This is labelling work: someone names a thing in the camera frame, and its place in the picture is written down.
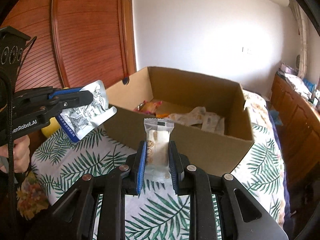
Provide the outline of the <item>person's left hand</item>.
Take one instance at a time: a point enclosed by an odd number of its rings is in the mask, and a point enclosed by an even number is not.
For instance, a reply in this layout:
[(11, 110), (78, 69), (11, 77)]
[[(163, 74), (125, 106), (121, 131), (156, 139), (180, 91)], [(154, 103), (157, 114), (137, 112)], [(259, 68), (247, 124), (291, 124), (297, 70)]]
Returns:
[(14, 141), (14, 172), (23, 173), (28, 169), (30, 163), (30, 139), (28, 135)]

